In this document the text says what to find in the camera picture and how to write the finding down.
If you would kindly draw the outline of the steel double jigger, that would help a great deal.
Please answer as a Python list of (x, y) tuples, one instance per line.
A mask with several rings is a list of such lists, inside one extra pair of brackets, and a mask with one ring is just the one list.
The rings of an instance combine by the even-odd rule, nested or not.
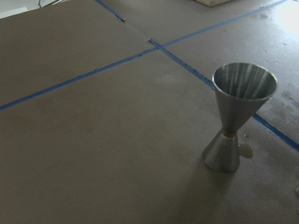
[(240, 153), (237, 132), (273, 96), (276, 77), (251, 63), (229, 63), (212, 75), (221, 119), (221, 129), (203, 151), (205, 165), (213, 171), (238, 169)]

